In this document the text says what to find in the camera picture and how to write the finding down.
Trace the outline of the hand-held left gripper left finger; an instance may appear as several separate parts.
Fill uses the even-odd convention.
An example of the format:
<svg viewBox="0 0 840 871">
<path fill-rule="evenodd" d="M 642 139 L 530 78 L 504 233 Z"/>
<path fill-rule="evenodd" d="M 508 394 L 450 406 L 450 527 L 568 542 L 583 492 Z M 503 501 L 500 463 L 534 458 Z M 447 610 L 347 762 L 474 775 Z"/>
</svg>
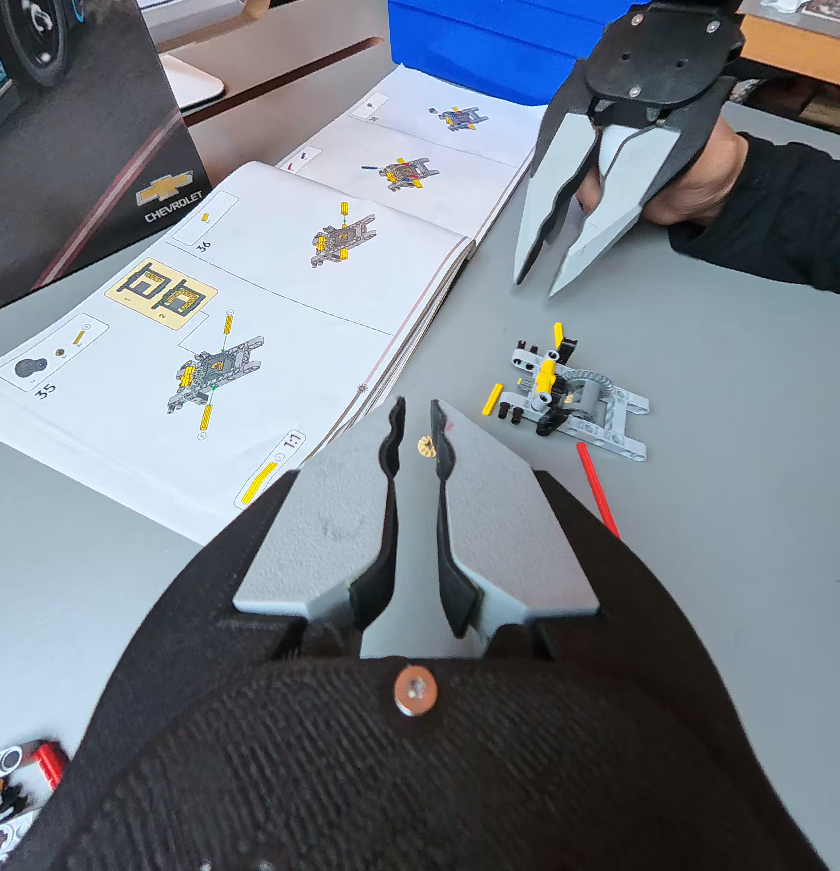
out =
<svg viewBox="0 0 840 871">
<path fill-rule="evenodd" d="M 363 632 L 387 609 L 404 426 L 405 399 L 390 398 L 303 463 L 233 597 L 239 612 Z"/>
</svg>

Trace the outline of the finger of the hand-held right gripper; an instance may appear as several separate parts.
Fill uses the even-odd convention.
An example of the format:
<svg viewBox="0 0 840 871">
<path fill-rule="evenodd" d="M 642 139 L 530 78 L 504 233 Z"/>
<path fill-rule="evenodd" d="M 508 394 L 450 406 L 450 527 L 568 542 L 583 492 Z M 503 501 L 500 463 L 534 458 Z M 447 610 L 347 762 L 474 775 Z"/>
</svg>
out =
<svg viewBox="0 0 840 871">
<path fill-rule="evenodd" d="M 599 150 L 599 203 L 582 224 L 550 289 L 563 290 L 638 220 L 652 182 L 677 144 L 669 128 L 606 128 Z"/>
<path fill-rule="evenodd" d="M 556 217 L 589 168 L 599 132 L 587 115 L 547 113 L 535 143 L 523 214 L 517 235 L 514 282 L 520 285 L 534 265 Z"/>
</svg>

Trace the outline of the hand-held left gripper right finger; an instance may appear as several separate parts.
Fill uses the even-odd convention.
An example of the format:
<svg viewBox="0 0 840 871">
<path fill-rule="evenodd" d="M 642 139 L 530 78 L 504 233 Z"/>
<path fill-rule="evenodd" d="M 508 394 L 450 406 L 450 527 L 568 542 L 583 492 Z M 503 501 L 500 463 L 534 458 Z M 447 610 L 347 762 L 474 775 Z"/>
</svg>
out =
<svg viewBox="0 0 840 871">
<path fill-rule="evenodd" d="M 457 638 L 488 656 L 526 648 L 569 657 L 600 616 L 600 522 L 549 474 L 444 400 L 429 408 L 436 449 L 439 596 Z"/>
</svg>

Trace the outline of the grey lego gear frame assembly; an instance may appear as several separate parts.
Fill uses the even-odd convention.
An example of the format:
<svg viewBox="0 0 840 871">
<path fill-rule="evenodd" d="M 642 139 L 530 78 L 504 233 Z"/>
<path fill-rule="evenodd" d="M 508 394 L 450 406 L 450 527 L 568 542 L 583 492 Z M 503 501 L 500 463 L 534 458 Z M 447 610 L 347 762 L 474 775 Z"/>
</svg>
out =
<svg viewBox="0 0 840 871">
<path fill-rule="evenodd" d="M 649 413 L 649 401 L 614 384 L 608 376 L 569 364 L 578 342 L 565 335 L 563 324 L 553 325 L 553 344 L 519 341 L 511 364 L 520 377 L 513 390 L 503 391 L 491 416 L 513 425 L 530 422 L 540 437 L 556 432 L 636 462 L 645 462 L 642 441 L 626 433 L 628 416 Z"/>
</svg>

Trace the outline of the person's right forearm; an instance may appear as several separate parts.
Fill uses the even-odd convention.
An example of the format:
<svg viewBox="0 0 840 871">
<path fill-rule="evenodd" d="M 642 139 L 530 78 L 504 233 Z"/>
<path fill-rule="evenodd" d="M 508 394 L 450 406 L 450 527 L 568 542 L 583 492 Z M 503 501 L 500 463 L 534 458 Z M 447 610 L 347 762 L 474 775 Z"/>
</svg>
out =
<svg viewBox="0 0 840 871">
<path fill-rule="evenodd" d="M 840 159 L 743 134 L 745 164 L 718 216 L 671 226 L 672 249 L 759 277 L 840 295 Z"/>
</svg>

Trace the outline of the red lego axle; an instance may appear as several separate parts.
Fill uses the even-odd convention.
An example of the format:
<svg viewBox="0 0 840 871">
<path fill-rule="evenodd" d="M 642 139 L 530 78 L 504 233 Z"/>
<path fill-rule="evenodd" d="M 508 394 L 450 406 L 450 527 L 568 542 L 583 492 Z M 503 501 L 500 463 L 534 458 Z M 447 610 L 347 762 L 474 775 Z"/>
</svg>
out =
<svg viewBox="0 0 840 871">
<path fill-rule="evenodd" d="M 599 474 L 592 460 L 587 444 L 583 441 L 578 441 L 577 451 L 587 478 L 587 482 L 590 487 L 590 491 L 599 510 L 599 516 L 604 526 L 610 531 L 610 533 L 616 538 L 620 539 L 621 535 L 619 532 L 619 528 L 610 509 L 610 504 L 605 495 L 601 480 L 599 478 Z"/>
</svg>

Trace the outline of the lego instruction booklet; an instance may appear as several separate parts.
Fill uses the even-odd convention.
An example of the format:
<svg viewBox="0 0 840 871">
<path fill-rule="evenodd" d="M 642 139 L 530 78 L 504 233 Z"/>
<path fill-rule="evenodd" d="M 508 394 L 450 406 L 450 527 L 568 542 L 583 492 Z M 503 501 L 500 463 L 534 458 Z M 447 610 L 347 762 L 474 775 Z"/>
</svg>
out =
<svg viewBox="0 0 840 871">
<path fill-rule="evenodd" d="M 385 396 L 545 105 L 399 66 L 0 359 L 0 442 L 205 544 Z"/>
</svg>

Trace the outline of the pile of lego pieces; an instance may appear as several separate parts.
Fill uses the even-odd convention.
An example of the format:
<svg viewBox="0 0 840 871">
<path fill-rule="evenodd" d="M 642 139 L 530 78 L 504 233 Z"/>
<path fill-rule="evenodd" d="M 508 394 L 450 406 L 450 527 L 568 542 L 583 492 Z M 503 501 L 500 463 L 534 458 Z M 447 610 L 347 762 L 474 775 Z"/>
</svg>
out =
<svg viewBox="0 0 840 871">
<path fill-rule="evenodd" d="M 69 758 L 54 740 L 0 750 L 0 869 L 54 793 Z"/>
</svg>

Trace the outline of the black lego set box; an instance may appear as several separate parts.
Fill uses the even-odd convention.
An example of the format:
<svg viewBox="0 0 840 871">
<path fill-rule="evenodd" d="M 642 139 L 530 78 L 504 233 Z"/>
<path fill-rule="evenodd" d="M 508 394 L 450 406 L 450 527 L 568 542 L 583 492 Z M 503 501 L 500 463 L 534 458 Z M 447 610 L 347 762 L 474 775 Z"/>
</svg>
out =
<svg viewBox="0 0 840 871">
<path fill-rule="evenodd" d="M 137 2 L 0 1 L 0 309 L 210 190 Z"/>
</svg>

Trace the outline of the person's right hand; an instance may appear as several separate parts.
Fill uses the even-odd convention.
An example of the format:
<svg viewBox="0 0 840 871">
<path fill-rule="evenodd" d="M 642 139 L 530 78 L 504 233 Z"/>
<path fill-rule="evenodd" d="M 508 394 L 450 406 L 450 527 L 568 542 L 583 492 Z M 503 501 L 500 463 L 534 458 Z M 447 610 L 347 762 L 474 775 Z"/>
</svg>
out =
<svg viewBox="0 0 840 871">
<path fill-rule="evenodd" d="M 748 149 L 747 140 L 720 117 L 692 167 L 651 199 L 642 217 L 656 225 L 708 227 L 739 179 Z"/>
</svg>

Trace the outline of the blue plastic bin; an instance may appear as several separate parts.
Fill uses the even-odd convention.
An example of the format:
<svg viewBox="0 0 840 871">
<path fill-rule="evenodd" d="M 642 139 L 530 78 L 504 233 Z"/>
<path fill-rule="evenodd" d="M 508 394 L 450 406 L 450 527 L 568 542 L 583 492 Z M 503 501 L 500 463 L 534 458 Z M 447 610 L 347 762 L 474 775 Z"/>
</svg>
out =
<svg viewBox="0 0 840 871">
<path fill-rule="evenodd" d="M 549 103 L 635 1 L 389 1 L 392 59 L 477 93 Z"/>
</svg>

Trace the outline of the white stand base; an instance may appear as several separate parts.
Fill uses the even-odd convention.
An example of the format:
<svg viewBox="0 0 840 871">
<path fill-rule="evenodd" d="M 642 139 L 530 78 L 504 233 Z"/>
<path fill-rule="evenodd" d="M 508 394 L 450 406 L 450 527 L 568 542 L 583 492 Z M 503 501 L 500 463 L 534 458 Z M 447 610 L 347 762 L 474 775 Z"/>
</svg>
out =
<svg viewBox="0 0 840 871">
<path fill-rule="evenodd" d="M 170 54 L 161 53 L 158 58 L 177 108 L 183 114 L 195 112 L 226 95 L 225 84 L 212 74 Z"/>
</svg>

